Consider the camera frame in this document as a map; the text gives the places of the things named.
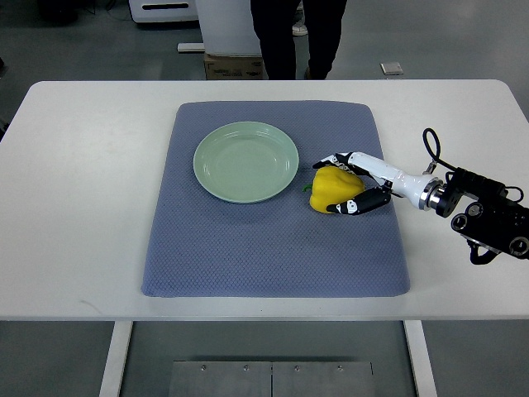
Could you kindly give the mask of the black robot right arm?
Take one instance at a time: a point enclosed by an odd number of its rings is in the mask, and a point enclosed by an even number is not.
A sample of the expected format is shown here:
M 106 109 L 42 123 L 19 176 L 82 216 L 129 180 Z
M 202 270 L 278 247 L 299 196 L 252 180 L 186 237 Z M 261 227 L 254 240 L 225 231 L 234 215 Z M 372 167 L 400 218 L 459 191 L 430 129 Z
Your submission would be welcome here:
M 426 172 L 432 173 L 437 165 L 448 169 L 446 180 L 435 181 L 425 189 L 426 197 L 420 202 L 423 209 L 433 209 L 447 218 L 462 197 L 473 199 L 463 213 L 456 214 L 450 226 L 467 241 L 469 259 L 474 265 L 487 265 L 499 254 L 506 253 L 519 260 L 528 258 L 528 209 L 517 200 L 508 198 L 507 186 L 474 172 L 455 167 L 441 159 L 441 143 L 436 132 L 427 128 L 422 133 L 423 143 L 431 157 Z

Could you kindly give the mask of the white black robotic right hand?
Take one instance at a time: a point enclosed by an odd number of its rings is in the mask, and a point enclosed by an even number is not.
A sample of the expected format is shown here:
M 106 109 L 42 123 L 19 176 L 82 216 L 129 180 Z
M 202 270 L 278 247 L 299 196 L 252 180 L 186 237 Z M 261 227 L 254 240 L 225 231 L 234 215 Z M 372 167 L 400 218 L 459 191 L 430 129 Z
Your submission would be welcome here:
M 340 204 L 329 205 L 329 213 L 357 215 L 388 203 L 392 195 L 405 197 L 421 210 L 427 210 L 431 194 L 443 182 L 432 175 L 408 175 L 379 158 L 362 152 L 336 153 L 312 166 L 318 170 L 334 166 L 350 172 L 365 184 L 365 191 Z

